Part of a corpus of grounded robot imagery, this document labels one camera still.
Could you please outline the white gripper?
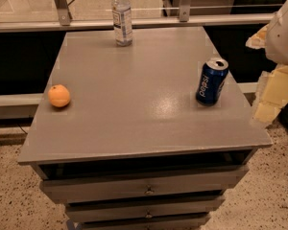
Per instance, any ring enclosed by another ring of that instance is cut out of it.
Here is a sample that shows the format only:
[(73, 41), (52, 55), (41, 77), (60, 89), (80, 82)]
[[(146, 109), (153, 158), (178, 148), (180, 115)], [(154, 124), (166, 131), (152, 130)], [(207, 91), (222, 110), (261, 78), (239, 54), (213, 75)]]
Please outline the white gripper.
[(268, 26), (263, 26), (248, 38), (246, 46), (265, 48), (267, 59), (279, 63), (271, 73), (262, 72), (252, 104), (252, 122), (270, 125), (288, 104), (288, 0), (274, 14)]

